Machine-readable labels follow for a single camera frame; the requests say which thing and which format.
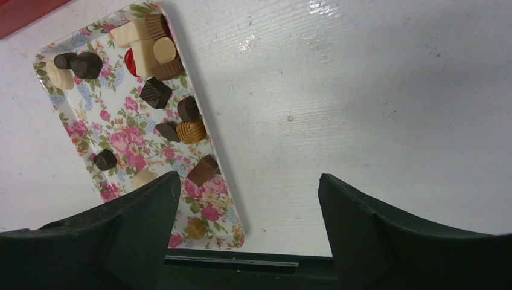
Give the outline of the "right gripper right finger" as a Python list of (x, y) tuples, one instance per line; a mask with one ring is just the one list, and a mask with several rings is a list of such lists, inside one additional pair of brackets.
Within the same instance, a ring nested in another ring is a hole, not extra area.
[(511, 235), (439, 224), (334, 175), (318, 199), (341, 289), (510, 289)]

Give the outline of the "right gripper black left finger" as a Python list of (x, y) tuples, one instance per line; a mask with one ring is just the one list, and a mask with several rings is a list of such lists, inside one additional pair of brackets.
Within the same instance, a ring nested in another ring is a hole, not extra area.
[(168, 172), (37, 230), (1, 233), (1, 288), (156, 289), (180, 192)]

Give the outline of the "red box lid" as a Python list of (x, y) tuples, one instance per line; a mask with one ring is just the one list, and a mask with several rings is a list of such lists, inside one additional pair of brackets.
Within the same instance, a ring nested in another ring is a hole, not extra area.
[(1, 39), (68, 2), (70, 0), (1, 0)]

